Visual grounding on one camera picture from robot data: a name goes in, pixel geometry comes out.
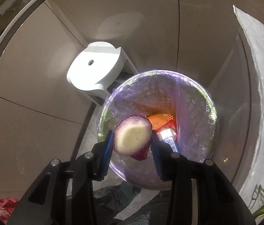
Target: white stool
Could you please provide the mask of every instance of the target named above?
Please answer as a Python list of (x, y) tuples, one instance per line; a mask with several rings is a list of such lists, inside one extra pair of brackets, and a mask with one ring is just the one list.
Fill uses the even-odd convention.
[(121, 47), (93, 42), (75, 58), (67, 72), (67, 81), (99, 105), (95, 96), (106, 99), (110, 94), (107, 88), (124, 66), (133, 74), (139, 73)]

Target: tile floor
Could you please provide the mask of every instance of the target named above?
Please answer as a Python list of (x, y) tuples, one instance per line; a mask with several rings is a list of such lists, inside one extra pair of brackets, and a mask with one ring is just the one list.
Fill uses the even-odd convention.
[[(101, 107), (97, 106), (91, 120), (89, 122), (88, 128), (85, 132), (84, 138), (82, 140), (80, 149), (78, 151), (78, 156), (84, 154), (85, 152), (89, 152), (92, 150), (92, 147), (95, 143), (97, 143), (97, 122), (101, 116)], [(70, 180), (67, 194), (71, 194), (72, 190), (72, 180)], [(102, 182), (93, 181), (93, 189), (98, 190), (100, 188), (111, 186), (111, 185), (118, 185), (123, 180), (111, 169), (109, 168), (108, 174)], [(124, 220), (138, 211), (144, 204), (149, 202), (155, 195), (158, 194), (158, 190), (145, 190), (143, 189), (140, 194), (130, 203), (130, 205), (120, 212), (115, 218)]]

